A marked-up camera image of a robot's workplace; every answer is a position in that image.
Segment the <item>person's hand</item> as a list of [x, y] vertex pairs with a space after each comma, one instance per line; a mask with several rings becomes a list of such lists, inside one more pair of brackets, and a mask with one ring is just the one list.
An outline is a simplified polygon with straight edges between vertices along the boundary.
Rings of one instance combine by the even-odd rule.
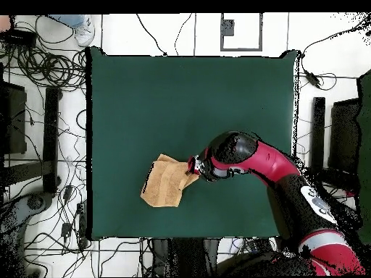
[[8, 31], [11, 28], [11, 18], [9, 15], [0, 16], [0, 32]]

